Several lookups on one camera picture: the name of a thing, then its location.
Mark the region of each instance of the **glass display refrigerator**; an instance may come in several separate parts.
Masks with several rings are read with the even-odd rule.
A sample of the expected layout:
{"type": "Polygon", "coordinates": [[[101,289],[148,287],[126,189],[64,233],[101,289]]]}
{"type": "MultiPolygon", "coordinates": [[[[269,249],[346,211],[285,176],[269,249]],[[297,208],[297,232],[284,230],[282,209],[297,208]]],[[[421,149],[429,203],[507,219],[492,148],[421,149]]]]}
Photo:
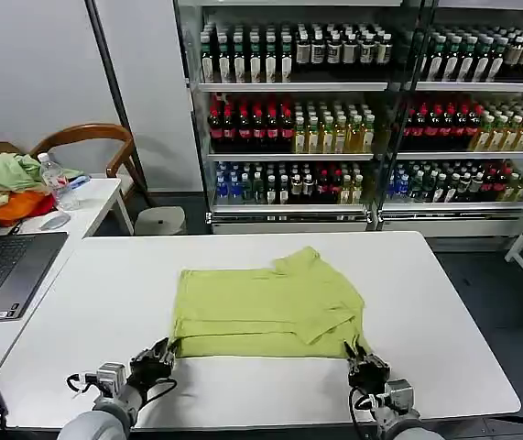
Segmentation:
{"type": "Polygon", "coordinates": [[[212,231],[518,235],[523,14],[509,6],[523,7],[179,0],[212,231]]]}

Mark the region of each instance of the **white wall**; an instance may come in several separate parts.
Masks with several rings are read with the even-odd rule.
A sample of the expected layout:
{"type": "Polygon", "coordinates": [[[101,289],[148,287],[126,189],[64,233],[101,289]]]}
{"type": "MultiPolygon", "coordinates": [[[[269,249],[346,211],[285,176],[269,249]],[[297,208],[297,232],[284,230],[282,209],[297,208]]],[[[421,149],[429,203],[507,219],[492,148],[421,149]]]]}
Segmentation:
{"type": "MultiPolygon", "coordinates": [[[[149,189],[201,191],[171,2],[102,3],[149,189]]],[[[84,2],[0,0],[0,140],[28,151],[50,133],[87,122],[119,120],[84,2]]],[[[104,172],[118,145],[81,143],[57,157],[104,172]]]]}
{"type": "Polygon", "coordinates": [[[97,0],[150,190],[202,191],[171,0],[97,0]]]}

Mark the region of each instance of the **laptop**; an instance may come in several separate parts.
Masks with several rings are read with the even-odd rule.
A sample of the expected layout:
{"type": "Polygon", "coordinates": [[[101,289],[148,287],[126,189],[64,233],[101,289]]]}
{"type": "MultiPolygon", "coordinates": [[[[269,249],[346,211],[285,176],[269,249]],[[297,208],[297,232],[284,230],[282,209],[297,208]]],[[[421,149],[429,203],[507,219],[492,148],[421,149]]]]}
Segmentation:
{"type": "Polygon", "coordinates": [[[67,237],[65,232],[0,236],[0,320],[23,314],[67,237]]]}

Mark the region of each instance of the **chair backrest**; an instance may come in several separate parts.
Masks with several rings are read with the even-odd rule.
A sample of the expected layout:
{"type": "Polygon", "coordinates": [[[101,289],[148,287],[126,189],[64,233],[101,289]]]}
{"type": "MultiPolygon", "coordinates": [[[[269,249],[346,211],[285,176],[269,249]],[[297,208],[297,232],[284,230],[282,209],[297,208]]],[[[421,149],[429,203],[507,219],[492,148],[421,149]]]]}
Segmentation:
{"type": "Polygon", "coordinates": [[[39,153],[48,152],[54,147],[90,139],[113,139],[124,142],[124,145],[117,151],[106,166],[106,175],[108,177],[116,177],[118,169],[124,164],[129,174],[134,178],[133,180],[135,180],[136,169],[130,159],[131,153],[135,149],[133,135],[123,126],[115,124],[70,126],[43,139],[29,154],[37,158],[39,153]]]}

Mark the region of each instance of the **black pole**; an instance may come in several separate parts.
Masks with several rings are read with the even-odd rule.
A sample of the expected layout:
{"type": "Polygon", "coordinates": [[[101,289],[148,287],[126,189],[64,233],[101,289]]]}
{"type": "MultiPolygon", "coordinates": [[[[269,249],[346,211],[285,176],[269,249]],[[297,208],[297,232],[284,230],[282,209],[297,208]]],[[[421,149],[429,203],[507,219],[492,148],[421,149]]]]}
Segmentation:
{"type": "MultiPolygon", "coordinates": [[[[103,24],[100,21],[98,9],[96,8],[96,3],[94,2],[94,0],[84,0],[84,3],[86,4],[86,9],[88,10],[90,24],[93,27],[94,38],[96,39],[96,45],[98,46],[98,51],[100,52],[100,58],[103,60],[104,74],[106,75],[106,81],[108,81],[108,88],[110,89],[111,96],[113,97],[114,109],[116,110],[118,118],[121,121],[121,126],[133,133],[133,130],[131,130],[131,125],[129,124],[129,119],[126,116],[125,104],[123,103],[121,89],[119,89],[118,87],[118,81],[116,80],[116,75],[114,74],[113,61],[111,60],[111,54],[108,50],[108,45],[106,44],[103,24]]],[[[139,155],[136,152],[136,148],[131,153],[131,156],[133,157],[133,163],[135,165],[137,173],[139,174],[139,177],[143,181],[143,184],[147,187],[145,173],[143,172],[141,160],[139,160],[139,155]]]]}

